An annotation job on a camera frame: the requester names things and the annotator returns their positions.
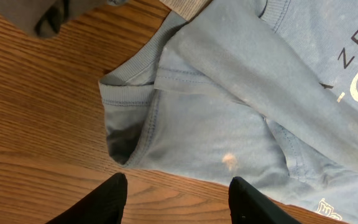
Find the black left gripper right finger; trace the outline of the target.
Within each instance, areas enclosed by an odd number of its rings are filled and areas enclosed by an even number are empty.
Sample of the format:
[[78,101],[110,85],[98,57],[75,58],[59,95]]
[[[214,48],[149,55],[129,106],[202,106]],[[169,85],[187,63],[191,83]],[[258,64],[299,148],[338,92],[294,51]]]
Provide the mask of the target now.
[[242,177],[229,185],[232,224],[300,224]]

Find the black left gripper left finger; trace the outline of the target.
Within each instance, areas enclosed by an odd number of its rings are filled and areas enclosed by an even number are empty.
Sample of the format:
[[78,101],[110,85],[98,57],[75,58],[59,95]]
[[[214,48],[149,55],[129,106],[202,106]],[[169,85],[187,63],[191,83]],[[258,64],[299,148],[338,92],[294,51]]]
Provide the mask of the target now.
[[121,224],[128,181],[116,173],[47,224]]

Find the light blue printed t-shirt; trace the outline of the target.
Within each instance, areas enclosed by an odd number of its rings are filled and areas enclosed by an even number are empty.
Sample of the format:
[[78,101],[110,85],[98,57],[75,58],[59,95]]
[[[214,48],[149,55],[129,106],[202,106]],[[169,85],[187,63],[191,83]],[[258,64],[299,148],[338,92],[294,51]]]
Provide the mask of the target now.
[[109,155],[358,223],[358,1],[175,12],[99,81]]

